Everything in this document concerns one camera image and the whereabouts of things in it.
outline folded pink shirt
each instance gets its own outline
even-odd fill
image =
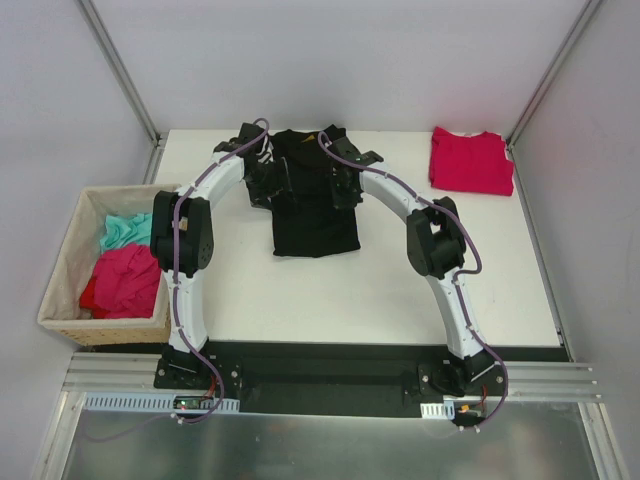
[[[431,139],[429,180],[434,188],[456,192],[513,194],[513,163],[500,135],[460,137],[436,127]]]

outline gray wall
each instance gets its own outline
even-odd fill
[[[605,3],[524,136],[518,170],[563,323],[640,471],[640,2]]]
[[[150,144],[72,1],[0,7],[0,478],[31,475],[75,344],[36,314],[78,192]]]
[[[584,0],[96,0],[158,128],[506,133]]]

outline wicker basket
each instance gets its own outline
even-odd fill
[[[107,215],[151,213],[160,190],[178,185],[91,187],[80,193],[58,261],[42,300],[38,323],[81,345],[153,343],[169,339],[169,294],[160,279],[151,318],[93,319],[79,307],[81,293],[100,257],[100,238]]]

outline red cloth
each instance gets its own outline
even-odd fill
[[[91,310],[91,316],[93,318],[106,318],[107,313],[109,312],[97,306],[96,302],[93,299],[95,295],[95,289],[96,277],[91,277],[89,283],[87,283],[87,286],[84,289],[84,292],[82,292],[82,295],[80,295],[80,308]]]
[[[431,139],[429,180],[434,188],[456,192],[513,194],[513,163],[500,135],[459,137],[436,127]]]
[[[160,267],[149,247],[130,244],[106,251],[93,269],[93,278],[95,305],[107,311],[105,318],[153,315]]]

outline white table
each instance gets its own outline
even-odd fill
[[[156,183],[188,183],[213,148],[237,130],[172,130]],[[558,346],[558,337],[517,192],[510,198],[429,186],[431,134],[349,132],[427,198],[452,197],[484,262],[468,278],[489,343]],[[321,259],[272,255],[271,214],[251,208],[244,184],[213,213],[214,255],[205,275],[205,321],[213,340],[444,344],[440,312],[406,254],[403,222],[373,197],[356,209],[362,249]],[[470,253],[466,255],[473,264]]]

